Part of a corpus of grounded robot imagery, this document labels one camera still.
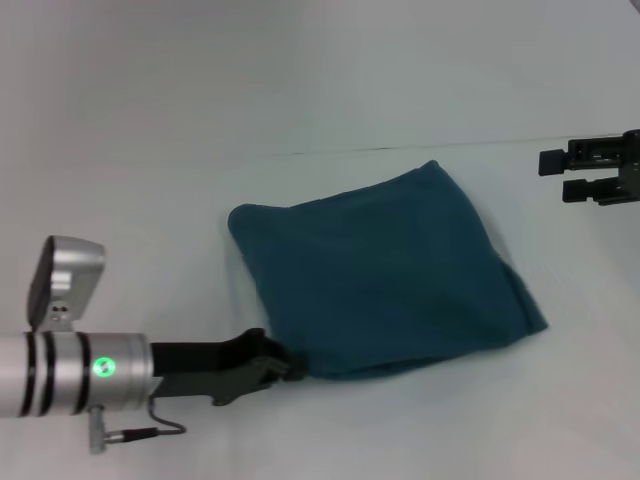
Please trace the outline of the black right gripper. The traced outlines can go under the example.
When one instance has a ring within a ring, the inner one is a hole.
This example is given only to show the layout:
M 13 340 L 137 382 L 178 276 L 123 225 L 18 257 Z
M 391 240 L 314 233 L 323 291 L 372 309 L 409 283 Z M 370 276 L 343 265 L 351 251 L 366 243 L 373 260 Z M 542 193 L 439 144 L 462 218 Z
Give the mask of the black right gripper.
M 542 151 L 539 154 L 539 175 L 560 175 L 567 170 L 618 168 L 618 180 L 606 178 L 584 179 L 563 183 L 564 203 L 593 200 L 598 205 L 630 203 L 639 200 L 639 137 L 638 130 L 625 132 L 621 137 L 573 139 L 567 150 Z

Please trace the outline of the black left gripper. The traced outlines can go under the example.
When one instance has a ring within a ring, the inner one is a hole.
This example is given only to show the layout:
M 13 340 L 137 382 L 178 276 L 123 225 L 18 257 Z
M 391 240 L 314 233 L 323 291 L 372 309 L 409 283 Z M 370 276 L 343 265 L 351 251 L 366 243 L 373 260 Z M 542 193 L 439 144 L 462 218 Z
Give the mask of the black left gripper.
M 214 406 L 306 378 L 306 356 L 253 328 L 224 342 L 153 343 L 152 398 L 207 396 Z

